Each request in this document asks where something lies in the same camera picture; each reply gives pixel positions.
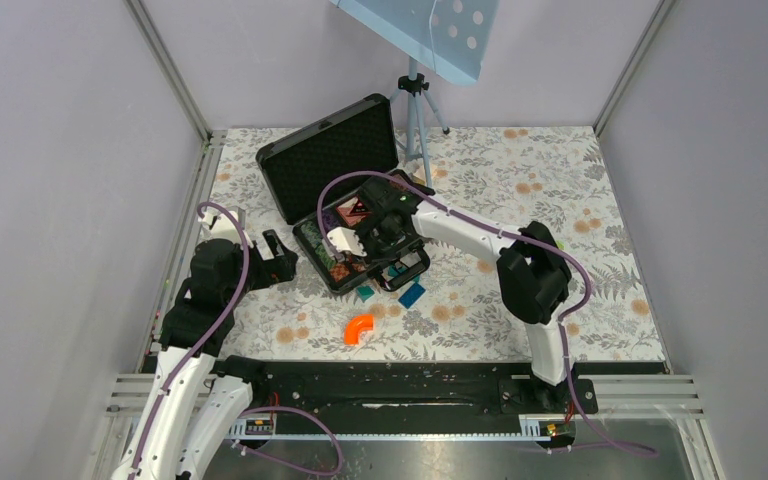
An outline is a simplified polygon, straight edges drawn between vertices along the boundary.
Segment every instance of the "metal floor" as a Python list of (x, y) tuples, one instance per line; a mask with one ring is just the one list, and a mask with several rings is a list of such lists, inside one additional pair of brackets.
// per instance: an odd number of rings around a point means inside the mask
[[(576, 442), (600, 440), (578, 422)], [(613, 438), (636, 441), (657, 448), (656, 459), (636, 458), (605, 448), (572, 454), (533, 454), (534, 444), (471, 441), (341, 442), (346, 457), (343, 471), (334, 479), (363, 480), (528, 480), (561, 479), (692, 479), (678, 430), (666, 420), (615, 421), (608, 424)], [(220, 447), (204, 480), (300, 480), (317, 477), (292, 471), (257, 457), (242, 457), (239, 450)], [(313, 469), (329, 469), (336, 455), (327, 441), (273, 441), (264, 452)]]

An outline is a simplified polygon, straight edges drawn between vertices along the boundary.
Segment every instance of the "orange object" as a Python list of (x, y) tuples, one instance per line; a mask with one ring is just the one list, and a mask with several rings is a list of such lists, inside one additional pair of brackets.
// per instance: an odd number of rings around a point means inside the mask
[(343, 337), (346, 345), (357, 345), (360, 343), (360, 332), (372, 330), (375, 327), (375, 317), (366, 314), (358, 315), (346, 325), (346, 333)]

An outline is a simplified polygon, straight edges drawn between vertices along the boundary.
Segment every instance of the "open case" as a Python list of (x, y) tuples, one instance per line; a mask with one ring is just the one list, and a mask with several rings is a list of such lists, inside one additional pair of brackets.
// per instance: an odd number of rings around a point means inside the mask
[[(428, 269), (430, 260), (418, 237), (395, 239), (386, 254), (376, 255), (374, 260), (351, 255), (335, 257), (322, 243), (316, 205), (329, 182), (358, 170), (390, 172), (411, 182), (405, 172), (396, 169), (399, 159), (390, 102), (383, 95), (370, 95), (265, 145), (258, 150), (256, 160), (281, 216), (293, 225), (296, 242), (333, 293), (348, 293), (368, 278), (384, 290), (394, 291)], [(398, 198), (375, 195), (375, 183), (386, 182), (378, 178), (360, 192), (366, 180), (350, 178), (328, 192), (323, 212), (326, 230), (345, 227), (375, 234), (369, 229), (376, 223), (376, 205), (420, 201), (409, 192), (402, 192)]]

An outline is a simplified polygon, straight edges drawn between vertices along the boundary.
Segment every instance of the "white wall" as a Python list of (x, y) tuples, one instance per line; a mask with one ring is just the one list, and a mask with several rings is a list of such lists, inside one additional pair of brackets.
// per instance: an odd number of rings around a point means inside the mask
[(198, 148), (123, 2), (0, 0), (0, 479), (77, 477)]
[[(453, 125), (593, 124), (657, 3), (501, 0), (478, 83), (432, 78), (432, 91)], [(407, 74), (404, 54), (328, 0), (146, 5), (213, 128), (301, 126)]]
[(768, 1), (680, 2), (602, 147), (727, 478), (768, 478)]

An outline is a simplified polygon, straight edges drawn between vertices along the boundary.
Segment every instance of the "black foam lining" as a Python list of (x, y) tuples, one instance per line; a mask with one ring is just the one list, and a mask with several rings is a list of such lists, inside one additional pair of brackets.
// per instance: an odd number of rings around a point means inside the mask
[[(296, 224), (316, 210), (328, 183), (357, 170), (388, 172), (398, 156), (390, 102), (375, 94), (257, 152), (257, 162), (284, 220)], [(358, 188), (363, 177), (331, 189), (325, 205)]]

